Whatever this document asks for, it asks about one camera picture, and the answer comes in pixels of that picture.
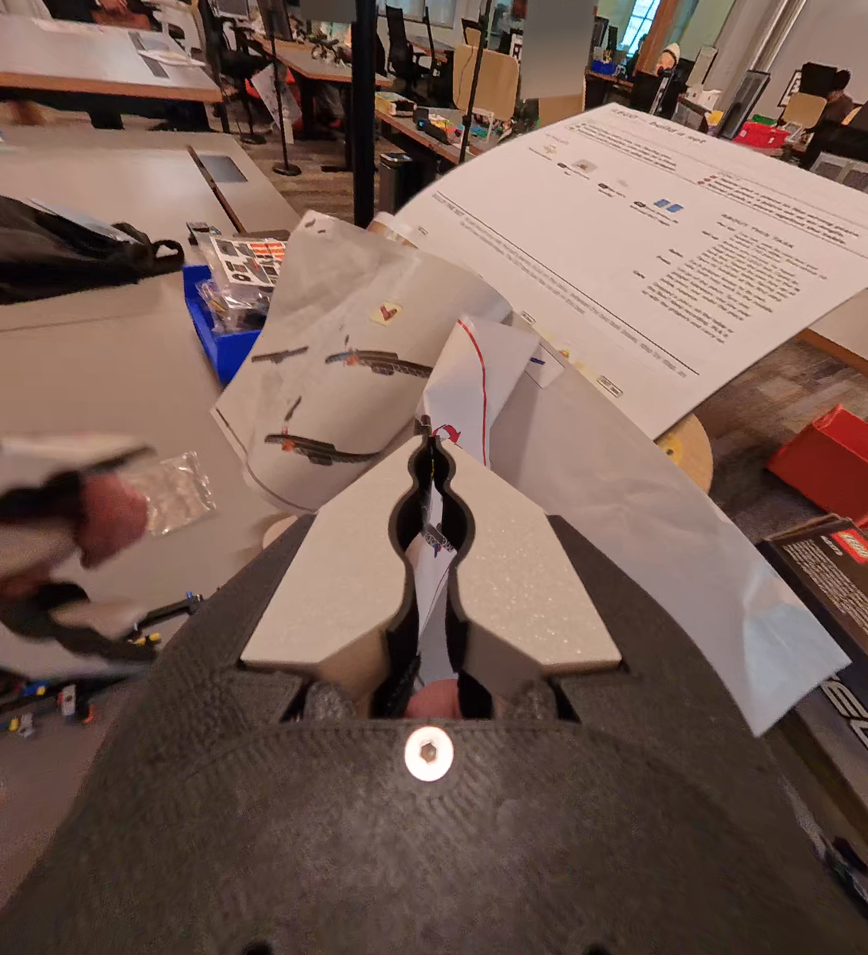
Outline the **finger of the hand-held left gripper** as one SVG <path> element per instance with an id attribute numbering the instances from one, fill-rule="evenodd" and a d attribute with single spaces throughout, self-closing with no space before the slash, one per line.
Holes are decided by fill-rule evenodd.
<path id="1" fill-rule="evenodd" d="M 70 581 L 0 598 L 0 670 L 32 681 L 134 675 L 158 657 L 157 646 L 131 640 L 144 615 L 139 603 L 93 601 Z"/>
<path id="2" fill-rule="evenodd" d="M 0 438 L 0 497 L 41 492 L 54 479 L 119 469 L 152 451 L 124 435 L 33 435 Z"/>

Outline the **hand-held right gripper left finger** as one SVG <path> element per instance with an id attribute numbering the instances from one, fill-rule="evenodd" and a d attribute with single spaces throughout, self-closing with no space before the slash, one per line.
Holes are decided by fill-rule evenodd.
<path id="1" fill-rule="evenodd" d="M 404 713 L 420 665 L 405 551 L 429 450 L 413 436 L 321 507 L 241 652 L 247 668 L 337 684 L 375 718 Z"/>

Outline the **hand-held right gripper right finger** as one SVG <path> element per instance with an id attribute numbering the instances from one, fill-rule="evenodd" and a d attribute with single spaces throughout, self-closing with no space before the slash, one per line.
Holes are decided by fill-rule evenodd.
<path id="1" fill-rule="evenodd" d="M 455 551 L 445 638 L 465 718 L 491 718 L 550 678 L 619 668 L 621 651 L 539 505 L 438 438 L 432 486 Z"/>

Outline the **black lego chassis assembly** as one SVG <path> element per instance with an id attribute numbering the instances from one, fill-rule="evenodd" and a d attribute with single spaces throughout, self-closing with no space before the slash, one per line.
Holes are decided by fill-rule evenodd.
<path id="1" fill-rule="evenodd" d="M 159 652 L 163 646 L 161 627 L 190 617 L 202 603 L 200 594 L 189 592 L 179 601 L 145 610 L 131 640 L 136 644 L 157 646 Z M 71 722 L 93 722 L 96 697 L 143 675 L 147 669 L 124 677 L 67 678 L 61 681 L 33 681 L 0 670 L 0 732 L 25 737 L 32 733 L 37 718 L 51 711 Z"/>

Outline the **lego instruction booklet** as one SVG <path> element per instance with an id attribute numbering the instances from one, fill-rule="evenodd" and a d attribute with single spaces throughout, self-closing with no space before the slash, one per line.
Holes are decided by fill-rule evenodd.
<path id="1" fill-rule="evenodd" d="M 567 520 L 685 631 L 750 730 L 850 659 L 655 441 L 516 320 L 483 279 L 319 213 L 287 242 L 265 325 L 213 415 L 247 483 L 318 511 L 416 413 Z"/>

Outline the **lego sticker sheet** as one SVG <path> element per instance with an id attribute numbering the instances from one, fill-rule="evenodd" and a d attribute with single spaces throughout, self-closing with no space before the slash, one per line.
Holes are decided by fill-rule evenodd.
<path id="1" fill-rule="evenodd" d="M 229 308 L 263 311 L 270 304 L 287 251 L 287 235 L 222 236 L 201 241 L 216 298 Z"/>

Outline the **black lego box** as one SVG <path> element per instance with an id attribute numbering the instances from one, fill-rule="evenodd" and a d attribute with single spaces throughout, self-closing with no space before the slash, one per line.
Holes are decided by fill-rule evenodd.
<path id="1" fill-rule="evenodd" d="M 848 658 L 779 723 L 802 825 L 868 922 L 868 536 L 828 516 L 758 544 Z"/>

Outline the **person's left hand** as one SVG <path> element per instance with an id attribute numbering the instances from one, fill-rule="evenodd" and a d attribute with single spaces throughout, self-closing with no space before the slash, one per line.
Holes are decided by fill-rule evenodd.
<path id="1" fill-rule="evenodd" d="M 115 474 L 84 477 L 80 508 L 73 540 L 85 569 L 116 557 L 137 543 L 147 529 L 147 500 Z"/>

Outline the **clear plastic bag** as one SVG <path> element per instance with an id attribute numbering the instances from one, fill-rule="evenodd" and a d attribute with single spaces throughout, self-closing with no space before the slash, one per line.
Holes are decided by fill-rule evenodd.
<path id="1" fill-rule="evenodd" d="M 150 463 L 125 475 L 147 502 L 147 532 L 162 538 L 216 513 L 209 479 L 195 451 Z"/>

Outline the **round wooden stand tray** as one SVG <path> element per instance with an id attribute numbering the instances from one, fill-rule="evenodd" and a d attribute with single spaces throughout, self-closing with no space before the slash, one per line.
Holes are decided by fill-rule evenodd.
<path id="1" fill-rule="evenodd" d="M 685 416 L 665 434 L 657 437 L 655 446 L 703 492 L 710 492 L 714 476 L 712 444 L 694 413 Z"/>

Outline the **black backpack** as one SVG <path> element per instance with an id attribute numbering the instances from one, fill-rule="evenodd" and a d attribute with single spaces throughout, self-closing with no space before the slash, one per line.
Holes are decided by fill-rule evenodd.
<path id="1" fill-rule="evenodd" d="M 86 225 L 0 196 L 0 305 L 46 300 L 177 273 L 185 250 L 126 222 Z"/>

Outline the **blue plastic bin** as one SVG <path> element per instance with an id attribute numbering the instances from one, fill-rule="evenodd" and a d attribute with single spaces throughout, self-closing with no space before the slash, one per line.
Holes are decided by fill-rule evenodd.
<path id="1" fill-rule="evenodd" d="M 272 286 L 219 286 L 205 265 L 182 269 L 183 294 L 195 332 L 218 381 L 227 385 L 264 328 Z"/>

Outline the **red plastic bin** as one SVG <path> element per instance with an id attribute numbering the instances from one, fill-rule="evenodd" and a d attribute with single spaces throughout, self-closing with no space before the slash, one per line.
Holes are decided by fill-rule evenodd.
<path id="1" fill-rule="evenodd" d="M 842 405 L 780 447 L 766 469 L 824 512 L 868 528 L 868 422 Z"/>

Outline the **printed paper sheet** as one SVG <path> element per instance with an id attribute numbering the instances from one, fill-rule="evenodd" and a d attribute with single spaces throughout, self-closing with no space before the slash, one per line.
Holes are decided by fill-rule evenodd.
<path id="1" fill-rule="evenodd" d="M 657 438 L 868 288 L 868 195 L 615 104 L 498 145 L 396 215 Z"/>

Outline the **black stanchion pole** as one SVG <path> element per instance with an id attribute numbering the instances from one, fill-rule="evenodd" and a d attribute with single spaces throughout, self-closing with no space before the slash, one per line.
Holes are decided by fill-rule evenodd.
<path id="1" fill-rule="evenodd" d="M 286 178 L 295 178 L 301 174 L 301 169 L 296 164 L 289 161 L 288 156 L 288 143 L 286 137 L 286 122 L 285 114 L 283 108 L 283 100 L 281 95 L 281 79 L 279 71 L 279 61 L 277 57 L 276 49 L 276 37 L 275 37 L 275 19 L 276 19 L 276 9 L 278 7 L 277 2 L 265 1 L 260 2 L 260 9 L 262 10 L 262 17 L 265 26 L 266 36 L 271 47 L 271 58 L 272 58 L 272 88 L 275 96 L 275 105 L 276 105 L 276 116 L 277 116 L 277 126 L 278 133 L 280 136 L 280 143 L 282 149 L 282 159 L 279 163 L 273 165 L 273 172 L 286 177 Z"/>

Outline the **black trash can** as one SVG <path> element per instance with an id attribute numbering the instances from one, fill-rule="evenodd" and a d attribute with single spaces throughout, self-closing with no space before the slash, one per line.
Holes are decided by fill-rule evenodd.
<path id="1" fill-rule="evenodd" d="M 397 213 L 417 192 L 418 166 L 403 151 L 388 151 L 378 157 L 378 210 Z"/>

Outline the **grey table with wooden edge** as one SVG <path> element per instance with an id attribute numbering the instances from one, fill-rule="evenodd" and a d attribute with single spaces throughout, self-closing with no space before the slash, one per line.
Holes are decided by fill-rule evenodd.
<path id="1" fill-rule="evenodd" d="M 84 113 L 98 130 L 122 131 L 134 115 L 209 132 L 207 109 L 223 94 L 200 64 L 158 63 L 139 30 L 0 13 L 0 103 L 8 102 Z"/>

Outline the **black support pole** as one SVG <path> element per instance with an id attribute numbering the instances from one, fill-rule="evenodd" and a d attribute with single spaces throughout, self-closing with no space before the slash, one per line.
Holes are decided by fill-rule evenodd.
<path id="1" fill-rule="evenodd" d="M 346 141 L 353 175 L 354 221 L 367 228 L 375 215 L 374 96 L 376 90 L 377 3 L 356 1 L 352 27 L 350 115 Z"/>

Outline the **cardboard sheet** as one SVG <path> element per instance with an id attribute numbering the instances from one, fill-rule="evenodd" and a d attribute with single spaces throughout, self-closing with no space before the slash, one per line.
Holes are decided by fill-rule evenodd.
<path id="1" fill-rule="evenodd" d="M 508 55 L 483 51 L 476 72 L 478 48 L 459 44 L 453 51 L 452 104 L 466 112 L 474 92 L 475 111 L 492 113 L 501 122 L 512 119 L 520 81 L 520 63 Z"/>

